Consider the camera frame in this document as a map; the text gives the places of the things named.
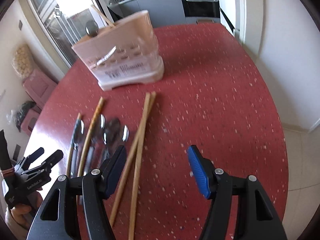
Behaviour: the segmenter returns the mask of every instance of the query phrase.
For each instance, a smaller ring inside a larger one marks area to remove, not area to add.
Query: pink stool
[[[28,95],[43,109],[57,84],[38,69],[25,79],[23,87]]]
[[[31,136],[32,130],[39,118],[39,115],[40,114],[35,110],[30,109],[21,124],[21,130],[23,130],[27,135]]]

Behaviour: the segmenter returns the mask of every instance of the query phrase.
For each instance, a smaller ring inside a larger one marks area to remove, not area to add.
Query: black oven door
[[[182,0],[185,17],[220,18],[219,0]]]

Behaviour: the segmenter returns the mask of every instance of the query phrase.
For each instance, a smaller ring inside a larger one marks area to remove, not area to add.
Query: oven handle
[[[219,2],[219,0],[186,0],[187,2]]]

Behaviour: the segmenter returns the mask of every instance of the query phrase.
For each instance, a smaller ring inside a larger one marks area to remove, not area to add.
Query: oven
[[[187,23],[197,19],[212,19],[220,22],[219,0],[181,0]]]

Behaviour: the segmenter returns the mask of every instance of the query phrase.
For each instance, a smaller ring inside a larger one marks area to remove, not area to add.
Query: bag of round food
[[[27,44],[18,47],[12,60],[12,66],[20,78],[25,79],[30,76],[35,66],[35,62],[33,61]]]

